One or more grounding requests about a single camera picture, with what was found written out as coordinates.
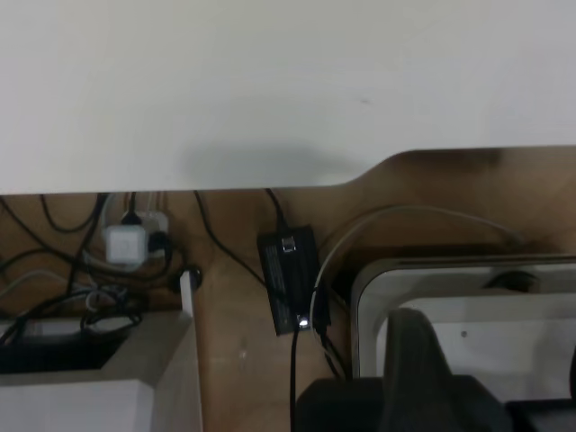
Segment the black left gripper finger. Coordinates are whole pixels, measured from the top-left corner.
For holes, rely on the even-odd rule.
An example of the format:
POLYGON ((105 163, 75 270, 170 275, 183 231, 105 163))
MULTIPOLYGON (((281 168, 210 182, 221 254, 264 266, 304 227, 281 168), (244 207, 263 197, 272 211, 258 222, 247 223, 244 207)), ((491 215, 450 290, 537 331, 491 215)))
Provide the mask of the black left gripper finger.
POLYGON ((413 309, 388 317, 381 431, 453 431, 452 373, 428 318, 413 309))

